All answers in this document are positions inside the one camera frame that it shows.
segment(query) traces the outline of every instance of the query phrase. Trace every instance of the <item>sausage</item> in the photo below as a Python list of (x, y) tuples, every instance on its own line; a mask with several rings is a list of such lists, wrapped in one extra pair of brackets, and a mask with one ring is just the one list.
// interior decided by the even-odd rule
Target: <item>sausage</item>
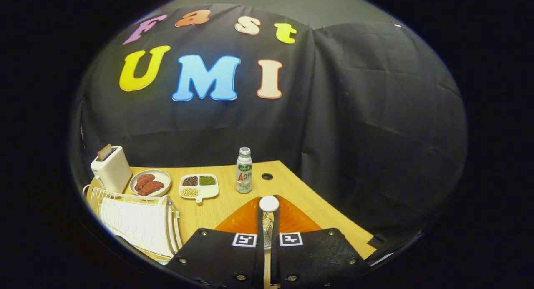
[(149, 181), (154, 181), (155, 178), (156, 177), (150, 173), (141, 175), (139, 178), (137, 178), (137, 184), (134, 187), (135, 190), (140, 191), (146, 183)]
[(149, 181), (143, 186), (143, 189), (141, 189), (138, 194), (141, 196), (147, 196), (163, 187), (165, 187), (165, 185), (160, 181)]

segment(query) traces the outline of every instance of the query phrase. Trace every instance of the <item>blue letter m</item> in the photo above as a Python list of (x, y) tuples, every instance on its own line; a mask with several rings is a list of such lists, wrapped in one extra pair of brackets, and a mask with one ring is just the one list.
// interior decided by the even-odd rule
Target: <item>blue letter m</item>
[(204, 99), (209, 88), (215, 82), (215, 89), (210, 93), (212, 99), (218, 101), (232, 101), (237, 98), (233, 90), (235, 67), (241, 63), (237, 57), (221, 57), (210, 71), (206, 69), (199, 55), (184, 55), (178, 59), (181, 63), (181, 73), (178, 90), (172, 95), (174, 101), (190, 101), (193, 93), (189, 90), (189, 80), (193, 82), (195, 91), (200, 99)]

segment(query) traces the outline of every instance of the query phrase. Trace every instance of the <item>white plate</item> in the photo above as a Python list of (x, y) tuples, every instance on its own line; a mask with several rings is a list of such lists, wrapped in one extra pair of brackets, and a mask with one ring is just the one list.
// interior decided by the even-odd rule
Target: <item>white plate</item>
[(141, 176), (141, 175), (145, 175), (145, 174), (152, 174), (155, 176), (155, 179), (154, 181), (160, 181), (164, 184), (164, 187), (161, 188), (160, 190), (157, 190), (155, 192), (152, 192), (151, 194), (147, 195), (147, 196), (162, 196), (164, 195), (170, 188), (170, 175), (168, 173), (166, 173), (165, 171), (161, 171), (159, 169), (149, 169), (147, 171), (142, 171), (142, 172), (139, 172), (137, 173), (136, 175), (134, 175), (134, 177), (132, 177), (131, 181), (130, 181), (130, 190), (137, 196), (140, 196), (139, 194), (137, 194), (137, 191), (135, 190), (135, 185), (137, 184), (137, 179)]
[[(183, 186), (182, 184), (183, 184), (185, 178), (191, 177), (191, 176), (198, 177), (197, 185), (196, 186)], [(212, 178), (215, 179), (215, 185), (202, 185), (201, 186), (200, 185), (200, 176), (211, 176)], [(198, 195), (196, 197), (183, 196), (181, 194), (181, 192), (185, 188), (195, 188), (196, 191), (198, 192)], [(215, 175), (211, 174), (211, 173), (199, 173), (199, 174), (184, 175), (183, 177), (181, 177), (181, 180), (180, 180), (179, 194), (183, 198), (194, 198), (195, 201), (199, 204), (199, 203), (202, 202), (203, 198), (210, 198), (210, 197), (217, 196), (219, 194), (219, 181), (217, 180), (217, 177)]]

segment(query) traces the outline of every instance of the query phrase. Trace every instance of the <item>grain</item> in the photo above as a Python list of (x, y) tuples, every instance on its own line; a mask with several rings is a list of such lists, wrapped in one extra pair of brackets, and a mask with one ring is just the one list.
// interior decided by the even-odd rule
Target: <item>grain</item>
[(201, 186), (207, 186), (207, 185), (215, 185), (215, 179), (211, 176), (201, 176), (200, 177), (200, 185)]
[(182, 186), (196, 186), (199, 184), (198, 181), (199, 181), (198, 177), (190, 176), (190, 177), (185, 178), (184, 181), (182, 181), (181, 185)]
[(181, 195), (185, 197), (196, 197), (198, 194), (199, 193), (195, 188), (183, 188), (181, 191)]

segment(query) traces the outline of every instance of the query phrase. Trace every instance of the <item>toaster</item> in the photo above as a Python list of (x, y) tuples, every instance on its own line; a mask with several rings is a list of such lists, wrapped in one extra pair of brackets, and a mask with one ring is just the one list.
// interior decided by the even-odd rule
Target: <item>toaster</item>
[(91, 170), (102, 189), (122, 193), (130, 181), (132, 171), (121, 146), (112, 146), (111, 154), (103, 161), (98, 157), (91, 163)]

